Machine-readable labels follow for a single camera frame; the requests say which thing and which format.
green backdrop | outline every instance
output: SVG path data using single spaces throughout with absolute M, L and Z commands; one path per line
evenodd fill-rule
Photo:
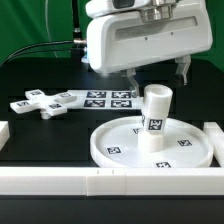
M 90 19 L 85 13 L 88 0 L 77 0 L 81 30 L 86 35 Z M 29 44 L 72 39 L 71 0 L 1 0 L 0 61 Z M 207 0 L 214 44 L 210 51 L 194 55 L 209 60 L 224 71 L 224 1 Z M 38 57 L 69 57 L 69 53 L 39 53 Z

black table surface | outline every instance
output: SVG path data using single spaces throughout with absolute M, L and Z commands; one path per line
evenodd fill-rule
M 192 60 L 188 86 L 173 88 L 173 61 L 137 69 L 140 85 L 173 89 L 169 117 L 203 128 L 205 121 L 224 127 L 224 73 L 210 62 Z M 120 74 L 108 77 L 81 68 L 73 59 L 19 59 L 0 70 L 0 121 L 8 121 L 10 139 L 0 166 L 96 167 L 89 153 L 91 133 L 112 119 L 141 115 L 133 111 L 69 110 L 42 120 L 38 110 L 16 114 L 10 102 L 25 91 L 47 95 L 67 90 L 128 90 Z M 222 196 L 59 197 L 1 196 L 0 223 L 217 223 L 223 220 Z

white foam block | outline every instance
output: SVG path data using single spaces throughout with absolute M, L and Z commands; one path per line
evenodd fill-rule
M 0 150 L 10 137 L 9 126 L 7 121 L 0 121 Z
M 223 195 L 220 168 L 126 170 L 126 195 Z
M 82 168 L 1 167 L 1 195 L 86 195 Z
M 124 169 L 93 169 L 86 177 L 87 195 L 124 195 Z
M 215 147 L 216 160 L 221 167 L 224 167 L 224 132 L 215 122 L 205 122 L 204 132 L 210 137 Z

white circular tray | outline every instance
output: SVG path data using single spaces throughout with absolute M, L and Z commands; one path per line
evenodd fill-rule
M 209 167 L 213 145 L 200 129 L 167 119 L 164 149 L 148 153 L 138 149 L 142 118 L 126 117 L 98 127 L 90 140 L 91 155 L 100 167 L 193 168 Z

black cable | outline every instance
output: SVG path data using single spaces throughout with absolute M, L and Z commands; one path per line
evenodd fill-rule
M 15 56 L 22 55 L 22 52 L 32 49 L 32 48 L 36 48 L 36 47 L 46 47 L 46 46 L 52 46 L 52 45 L 65 45 L 65 44 L 73 44 L 73 41 L 55 41 L 55 42 L 44 42 L 44 43 L 39 43 L 39 44 L 32 44 L 26 47 L 23 47 L 15 52 L 13 52 L 12 54 L 10 54 L 0 65 L 0 68 L 2 68 L 4 66 L 5 63 L 7 63 L 8 61 L 10 61 L 12 58 L 14 58 Z
M 3 65 L 7 64 L 9 61 L 13 60 L 14 58 L 26 55 L 26 54 L 35 54 L 35 53 L 43 53 L 43 52 L 53 52 L 53 51 L 72 51 L 72 50 L 83 50 L 83 48 L 72 48 L 72 49 L 51 49 L 51 50 L 42 50 L 42 51 L 30 51 L 30 52 L 25 52 L 25 53 L 21 53 L 21 54 L 16 54 L 13 57 L 6 59 L 1 65 L 0 65 L 0 69 Z

